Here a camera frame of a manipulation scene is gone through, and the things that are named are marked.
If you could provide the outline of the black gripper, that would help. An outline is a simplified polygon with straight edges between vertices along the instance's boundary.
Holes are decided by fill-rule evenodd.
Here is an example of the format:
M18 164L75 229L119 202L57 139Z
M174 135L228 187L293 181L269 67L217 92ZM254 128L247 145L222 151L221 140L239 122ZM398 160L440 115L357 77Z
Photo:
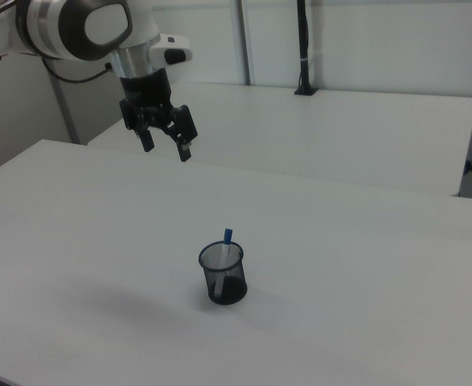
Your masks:
M121 114L127 129L134 129L142 143L143 150L150 152L154 141L149 130L151 125L164 128L177 147L181 162L191 158L190 146L198 132L186 105L178 108L170 102L171 86L167 71L161 68L141 78L120 78L125 98L119 102Z

